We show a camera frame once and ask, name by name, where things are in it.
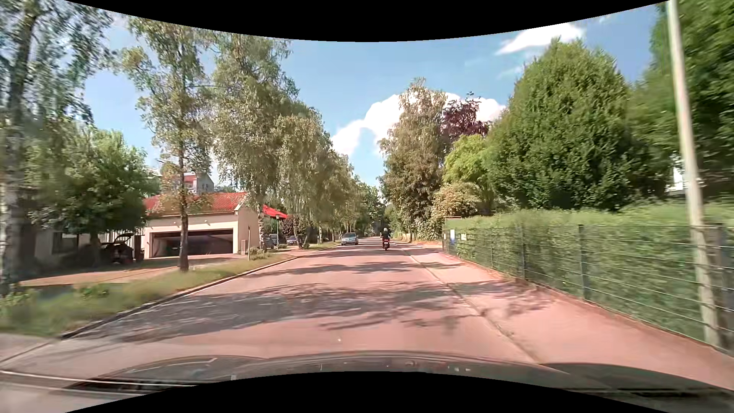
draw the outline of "red roof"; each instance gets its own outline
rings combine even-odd
[[[288,217],[286,214],[283,214],[281,211],[278,211],[277,209],[271,208],[267,205],[263,205],[263,213],[271,218],[275,218],[278,220],[284,220]]]
[[[234,209],[244,200],[244,197],[247,193],[245,192],[238,192],[238,193],[208,193],[206,196],[209,198],[209,201],[211,202],[207,208],[205,208],[202,211],[198,211],[200,214],[206,214],[211,212],[233,212]],[[160,201],[161,196],[155,195],[151,196],[150,198],[146,198],[143,200],[143,204],[145,205],[145,209],[147,211],[151,211],[156,208],[158,205],[158,202]],[[278,211],[276,209],[273,209],[267,205],[263,205],[263,213],[271,218],[276,219],[286,219],[288,217],[287,214],[282,213],[281,211]]]
[[[247,193],[208,193],[210,204],[203,210],[197,211],[198,213],[210,213],[210,212],[233,212],[235,208],[244,200]],[[155,195],[150,198],[143,200],[145,209],[151,211],[158,206],[161,196]]]

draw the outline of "fence post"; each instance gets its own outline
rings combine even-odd
[[[525,226],[520,225],[520,274],[522,274],[523,279],[526,279],[525,277],[525,268],[526,268],[526,259],[525,259]]]
[[[492,236],[492,229],[490,229],[490,264],[491,268],[495,268],[495,238]]]
[[[586,265],[586,228],[583,224],[578,226],[578,250],[579,262],[581,263],[581,285],[583,288],[584,300],[591,301],[592,291],[589,288],[589,269]]]
[[[720,323],[723,325],[719,335],[724,348],[730,353],[734,351],[734,279],[732,277],[731,251],[728,248],[727,227],[719,224],[714,229],[715,258],[714,263],[719,267],[721,304],[725,309],[718,309]]]

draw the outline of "red awning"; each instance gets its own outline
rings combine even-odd
[[[265,214],[265,216],[268,216],[270,218],[275,218],[277,220],[284,220],[288,217],[286,214],[283,214],[281,211],[273,209],[267,205],[263,205],[263,213]]]

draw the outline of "pole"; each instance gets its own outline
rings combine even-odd
[[[673,84],[675,86],[675,108],[678,120],[678,137],[680,153],[683,156],[683,169],[686,177],[686,206],[688,221],[691,225],[691,238],[696,246],[696,280],[699,283],[701,317],[704,323],[704,339],[707,343],[721,347],[719,337],[719,321],[716,317],[711,278],[708,273],[708,255],[704,234],[703,200],[699,186],[698,162],[696,146],[693,140],[691,125],[691,107],[686,89],[686,63],[683,55],[683,44],[680,35],[680,21],[676,0],[668,0],[668,37],[670,39],[670,55],[672,58]]]

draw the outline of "blue sky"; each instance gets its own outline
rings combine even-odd
[[[300,89],[300,98],[324,116],[335,148],[349,155],[363,181],[376,185],[382,158],[375,141],[399,116],[396,96],[415,77],[454,96],[467,92],[483,98],[480,118],[492,119],[507,103],[524,62],[541,54],[551,38],[581,38],[601,47],[617,60],[630,81],[638,79],[650,60],[650,30],[656,19],[653,6],[613,15],[502,33],[448,40],[400,43],[340,43],[295,40],[293,53],[283,62]],[[110,46],[136,44],[127,31],[115,26]],[[87,102],[95,123],[116,129],[127,142],[148,152],[155,165],[159,150],[150,144],[151,132],[135,108],[137,92],[124,76],[98,73],[87,83]],[[217,173],[212,173],[217,181]]]

